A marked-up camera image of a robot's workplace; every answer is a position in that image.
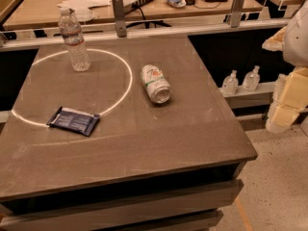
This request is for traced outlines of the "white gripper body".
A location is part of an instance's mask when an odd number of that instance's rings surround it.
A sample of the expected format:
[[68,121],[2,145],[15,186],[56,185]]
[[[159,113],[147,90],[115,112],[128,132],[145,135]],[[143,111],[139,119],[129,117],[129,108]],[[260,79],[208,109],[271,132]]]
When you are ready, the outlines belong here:
[[274,91],[273,91],[273,95],[272,95],[272,103],[269,106],[268,119],[266,121],[266,129],[269,132],[272,132],[272,133],[282,133],[287,129],[287,127],[281,127],[271,120],[275,108],[280,107],[279,106],[279,98],[280,98],[280,96],[281,96],[281,94],[282,94],[282,92],[285,88],[286,78],[287,78],[286,75],[279,74],[278,78],[275,82],[275,85],[274,85]]

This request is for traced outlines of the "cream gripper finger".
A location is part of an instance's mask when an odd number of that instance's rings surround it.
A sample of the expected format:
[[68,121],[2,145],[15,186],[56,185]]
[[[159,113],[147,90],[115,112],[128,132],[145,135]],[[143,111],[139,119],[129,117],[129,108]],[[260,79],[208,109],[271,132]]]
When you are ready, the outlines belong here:
[[287,77],[279,98],[283,107],[303,110],[308,106],[308,68],[296,67]]
[[299,112],[294,109],[276,107],[271,120],[281,127],[290,127],[298,116]]

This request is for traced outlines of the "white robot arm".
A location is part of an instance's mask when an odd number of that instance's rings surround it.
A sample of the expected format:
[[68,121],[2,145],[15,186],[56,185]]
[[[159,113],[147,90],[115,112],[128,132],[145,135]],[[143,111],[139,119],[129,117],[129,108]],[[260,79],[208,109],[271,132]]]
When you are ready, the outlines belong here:
[[295,67],[289,75],[280,74],[276,80],[266,121],[269,132],[282,133],[308,106],[308,1],[287,26],[265,40],[262,48],[281,51],[283,60]]

